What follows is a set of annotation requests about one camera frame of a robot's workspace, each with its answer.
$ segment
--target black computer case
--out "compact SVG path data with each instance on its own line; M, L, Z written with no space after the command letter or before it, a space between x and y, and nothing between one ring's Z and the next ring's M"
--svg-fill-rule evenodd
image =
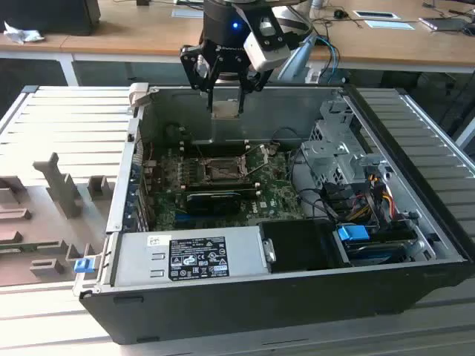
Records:
M0 23L42 35L88 36L99 24L97 0L2 0Z

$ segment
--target green circuit board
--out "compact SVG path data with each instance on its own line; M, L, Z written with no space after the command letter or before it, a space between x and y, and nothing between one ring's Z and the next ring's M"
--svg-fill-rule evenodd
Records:
M295 220L304 217L298 197L291 182L286 178L286 154L277 152L269 156L269 162L249 175L251 182L261 184L261 195L252 200L242 200L236 214L190 218L184 206L185 193L178 183L177 163L186 159L170 151L161 157L164 170L163 189L154 194L156 230L170 231L192 228L224 228L252 226L267 220ZM253 150L246 156L248 171L263 163L260 150Z

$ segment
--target computer case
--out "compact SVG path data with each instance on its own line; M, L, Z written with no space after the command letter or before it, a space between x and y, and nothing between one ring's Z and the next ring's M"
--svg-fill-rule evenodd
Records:
M470 211L466 205L460 211L451 210L454 196L444 192L452 189L446 184L453 185L454 173L472 177L475 167L408 95L351 86L270 85L246 99L239 119L224 120L210 119L206 98L190 89L149 90L148 105L138 108L130 121L132 139L124 138L107 237L96 257L100 259L98 277L86 280L78 274L75 285L79 302L114 342L179 340L398 314L430 292L456 286L474 274L471 237L475 227L466 220ZM215 95L228 101L236 92L236 88L219 87ZM180 127L193 132L193 144L187 146L180 136L174 139L173 132ZM292 128L299 141L304 137L300 147L308 157L295 164L290 160L287 169L281 169L281 179L271 179L279 170L262 168L258 188L263 193L253 206L242 203L252 206L245 208L244 224L205 217L198 225L181 205L179 211L172 211L193 183L175 184L174 177L188 176L189 165L184 162L219 164L220 175L214 173L216 168L207 175L231 179L234 171L223 173L223 162L229 161L223 155L242 146L248 152L249 168L255 167L265 162L265 142L271 145L282 128ZM150 186L155 182L160 190L153 193L153 203L159 208L155 206L151 219L147 219L148 188L142 188L149 177L144 159L152 156L144 154L148 139L155 150L165 147L157 156L156 178L150 178ZM291 142L280 141L282 145ZM176 151L185 153L174 156L173 145L183 147ZM217 156L209 158L213 148ZM194 149L197 158L192 155ZM347 150L351 153L341 154ZM437 152L441 156L434 158ZM317 189L321 199L330 183L343 189L362 182L356 162L370 169L375 160L398 210L416 212L414 237L393 231L399 240L412 240L402 259L392 254L398 259L380 261L382 249L380 256L373 252L363 259L353 255L355 250L363 254L374 250L370 245L343 244L333 225L325 223L327 210L317 211L306 203L318 201L313 195L293 199L307 204L306 218L289 219L284 213L285 205L293 204L290 200L284 204L289 193L283 185L287 184L285 172L297 192L313 194ZM434 170L434 165L444 162L447 165ZM281 185L271 189L277 181ZM462 185L470 181L461 179L457 189L465 189ZM398 221L409 219L408 215ZM339 226L355 228L353 224Z
M0 23L42 35L61 33L89 36L99 24L97 0L3 0Z

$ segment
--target motherboard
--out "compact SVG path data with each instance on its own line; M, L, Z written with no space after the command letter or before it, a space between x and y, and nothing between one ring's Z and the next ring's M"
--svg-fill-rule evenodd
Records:
M183 151L169 148L157 157L156 230L251 226L304 218L288 180L287 153L268 144L247 145L235 156L229 152L211 156L198 147L195 155Z

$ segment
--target yellow wire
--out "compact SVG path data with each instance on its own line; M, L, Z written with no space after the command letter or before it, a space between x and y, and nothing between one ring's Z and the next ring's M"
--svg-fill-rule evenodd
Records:
M354 213L351 217L348 218L348 220L354 220L355 218L357 217L360 217L363 213L365 213L366 211L368 211L370 207L368 205L366 205L364 208L362 208L360 211Z
M386 195L386 194L383 194L383 198L385 198L389 204L389 214L390 215L393 215L393 199L389 196L389 195Z

